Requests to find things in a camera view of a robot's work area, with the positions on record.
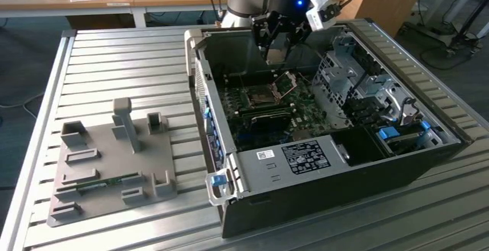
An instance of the blue latch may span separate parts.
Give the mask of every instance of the blue latch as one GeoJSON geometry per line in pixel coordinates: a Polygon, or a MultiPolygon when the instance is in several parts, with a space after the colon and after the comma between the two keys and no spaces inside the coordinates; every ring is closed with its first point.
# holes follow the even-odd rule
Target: blue latch
{"type": "Polygon", "coordinates": [[[226,175],[215,175],[211,178],[211,184],[212,184],[214,187],[226,185],[227,183],[228,183],[228,179],[227,179],[226,175]]]}
{"type": "Polygon", "coordinates": [[[424,129],[426,131],[428,131],[428,130],[430,130],[430,128],[431,128],[431,124],[428,123],[428,121],[422,121],[422,127],[423,127],[423,129],[424,129]]]}
{"type": "Polygon", "coordinates": [[[384,140],[388,138],[395,138],[396,136],[400,136],[400,133],[395,127],[382,128],[382,130],[379,131],[379,134],[384,140]]]}
{"type": "Polygon", "coordinates": [[[204,111],[204,118],[211,118],[211,117],[212,117],[211,108],[207,107],[204,111]]]}

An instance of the motherboard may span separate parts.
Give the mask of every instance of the motherboard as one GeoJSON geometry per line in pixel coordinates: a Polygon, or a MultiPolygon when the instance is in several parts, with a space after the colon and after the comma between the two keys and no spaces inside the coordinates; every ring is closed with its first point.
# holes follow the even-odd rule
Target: motherboard
{"type": "Polygon", "coordinates": [[[310,139],[332,131],[327,112],[315,101],[312,80],[290,71],[275,73],[268,84],[246,85],[243,82],[252,80],[227,79],[230,87],[219,92],[239,151],[310,139]]]}

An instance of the desk leg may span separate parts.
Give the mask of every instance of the desk leg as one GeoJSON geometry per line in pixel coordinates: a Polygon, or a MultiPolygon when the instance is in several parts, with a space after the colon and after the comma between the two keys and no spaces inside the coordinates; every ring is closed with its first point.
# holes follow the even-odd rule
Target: desk leg
{"type": "Polygon", "coordinates": [[[138,28],[147,27],[147,21],[144,19],[144,13],[147,13],[146,7],[134,7],[132,8],[132,16],[135,18],[135,25],[138,28]]]}
{"type": "Polygon", "coordinates": [[[487,23],[486,27],[478,33],[478,38],[483,38],[486,35],[488,35],[488,32],[489,32],[489,23],[487,23]]]}

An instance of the power supply label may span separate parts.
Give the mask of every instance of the power supply label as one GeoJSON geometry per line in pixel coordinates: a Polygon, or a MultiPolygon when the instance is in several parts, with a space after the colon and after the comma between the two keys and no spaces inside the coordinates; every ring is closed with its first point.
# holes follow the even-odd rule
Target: power supply label
{"type": "Polygon", "coordinates": [[[330,167],[328,158],[316,140],[283,147],[292,172],[299,175],[330,167]]]}

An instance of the black side panel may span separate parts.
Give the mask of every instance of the black side panel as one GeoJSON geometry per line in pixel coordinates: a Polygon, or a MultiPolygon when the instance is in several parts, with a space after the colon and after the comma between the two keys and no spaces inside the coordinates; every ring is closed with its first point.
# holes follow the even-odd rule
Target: black side panel
{"type": "Polygon", "coordinates": [[[407,156],[246,198],[227,206],[223,238],[290,222],[406,186],[464,148],[466,145],[454,144],[420,155],[407,156]]]}

